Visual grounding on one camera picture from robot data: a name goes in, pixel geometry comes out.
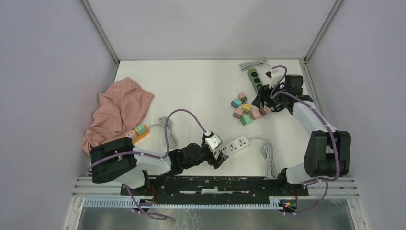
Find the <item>yellow charger plug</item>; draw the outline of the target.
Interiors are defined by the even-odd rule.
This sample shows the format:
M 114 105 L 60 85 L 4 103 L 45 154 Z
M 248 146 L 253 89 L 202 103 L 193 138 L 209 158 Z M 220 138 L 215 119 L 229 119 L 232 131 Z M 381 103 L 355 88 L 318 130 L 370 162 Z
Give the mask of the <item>yellow charger plug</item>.
M 251 112 L 251 110 L 252 110 L 252 105 L 248 104 L 248 103 L 244 103 L 242 105 L 241 109 L 242 109 L 243 113 L 249 114 Z

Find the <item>white power strip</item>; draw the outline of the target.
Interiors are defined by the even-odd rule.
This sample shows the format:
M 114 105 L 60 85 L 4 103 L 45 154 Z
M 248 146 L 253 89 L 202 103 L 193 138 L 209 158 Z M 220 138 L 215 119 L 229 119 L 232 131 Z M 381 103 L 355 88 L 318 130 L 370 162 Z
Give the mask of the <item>white power strip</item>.
M 218 153 L 222 153 L 227 156 L 232 156 L 237 152 L 241 151 L 249 145 L 249 140 L 245 136 L 241 136 L 228 144 L 222 145 L 217 149 Z

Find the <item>green power strip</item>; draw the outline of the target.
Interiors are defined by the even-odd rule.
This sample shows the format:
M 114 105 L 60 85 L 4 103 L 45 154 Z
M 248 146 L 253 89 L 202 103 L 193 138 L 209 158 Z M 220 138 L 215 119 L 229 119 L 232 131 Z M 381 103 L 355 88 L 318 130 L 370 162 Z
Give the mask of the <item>green power strip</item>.
M 248 78 L 256 94 L 259 92 L 259 88 L 263 86 L 260 76 L 255 68 L 247 70 Z

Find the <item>pink charger plug end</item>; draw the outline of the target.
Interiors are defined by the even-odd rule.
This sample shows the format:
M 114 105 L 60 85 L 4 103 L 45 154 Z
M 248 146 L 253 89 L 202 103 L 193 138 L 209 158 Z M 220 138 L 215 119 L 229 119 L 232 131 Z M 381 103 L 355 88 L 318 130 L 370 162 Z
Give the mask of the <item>pink charger plug end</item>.
M 238 94 L 238 99 L 239 99 L 242 103 L 246 103 L 246 101 L 247 101 L 247 96 L 246 96 L 243 92 L 240 92 L 240 93 Z

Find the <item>pink charger plug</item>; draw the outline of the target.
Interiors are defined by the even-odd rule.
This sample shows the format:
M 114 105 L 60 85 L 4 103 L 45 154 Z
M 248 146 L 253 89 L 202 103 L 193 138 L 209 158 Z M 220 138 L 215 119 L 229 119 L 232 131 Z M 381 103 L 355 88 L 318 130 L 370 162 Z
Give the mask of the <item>pink charger plug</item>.
M 240 108 L 236 108 L 232 114 L 233 118 L 235 118 L 235 119 L 241 119 L 241 117 L 243 115 L 244 115 L 244 111 Z

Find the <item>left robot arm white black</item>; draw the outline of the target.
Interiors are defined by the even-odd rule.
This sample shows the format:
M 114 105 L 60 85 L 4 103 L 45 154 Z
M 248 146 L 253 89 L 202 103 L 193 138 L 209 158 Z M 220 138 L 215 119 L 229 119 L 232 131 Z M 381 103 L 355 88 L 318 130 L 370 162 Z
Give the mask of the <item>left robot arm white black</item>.
M 145 195 L 151 188 L 151 175 L 172 177 L 203 162 L 218 169 L 228 158 L 219 151 L 213 152 L 206 141 L 172 150 L 164 157 L 134 146 L 125 137 L 92 148 L 88 172 L 95 184 L 115 181 Z

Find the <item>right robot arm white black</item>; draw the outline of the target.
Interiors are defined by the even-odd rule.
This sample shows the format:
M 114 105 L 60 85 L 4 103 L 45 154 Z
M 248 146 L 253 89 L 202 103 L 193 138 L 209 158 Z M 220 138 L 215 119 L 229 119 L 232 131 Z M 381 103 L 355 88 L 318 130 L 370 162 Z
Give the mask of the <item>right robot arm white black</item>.
M 280 112 L 287 109 L 307 131 L 310 138 L 302 163 L 281 171 L 277 191 L 290 195 L 296 184 L 311 185 L 321 181 L 335 181 L 350 169 L 351 136 L 339 131 L 316 109 L 313 99 L 303 93 L 301 75 L 286 75 L 275 86 L 253 80 L 257 96 L 253 103 L 262 111 Z

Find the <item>orange power strip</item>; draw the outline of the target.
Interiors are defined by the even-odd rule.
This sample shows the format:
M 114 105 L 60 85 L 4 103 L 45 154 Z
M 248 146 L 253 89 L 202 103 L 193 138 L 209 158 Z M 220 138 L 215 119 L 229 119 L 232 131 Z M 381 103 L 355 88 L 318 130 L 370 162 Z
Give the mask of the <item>orange power strip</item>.
M 136 144 L 138 141 L 140 141 L 141 139 L 143 139 L 144 137 L 146 137 L 150 133 L 149 127 L 147 125 L 145 125 L 145 126 L 147 128 L 147 131 L 142 135 L 137 135 L 137 138 L 131 139 L 133 144 Z

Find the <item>teal usb charger plug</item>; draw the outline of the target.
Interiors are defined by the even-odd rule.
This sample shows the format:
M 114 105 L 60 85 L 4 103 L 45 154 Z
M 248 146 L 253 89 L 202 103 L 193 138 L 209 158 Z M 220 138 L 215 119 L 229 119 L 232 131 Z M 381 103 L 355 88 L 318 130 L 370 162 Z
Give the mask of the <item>teal usb charger plug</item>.
M 231 101 L 230 105 L 233 108 L 239 108 L 241 105 L 243 104 L 243 102 L 239 99 L 239 98 L 235 98 L 234 100 Z

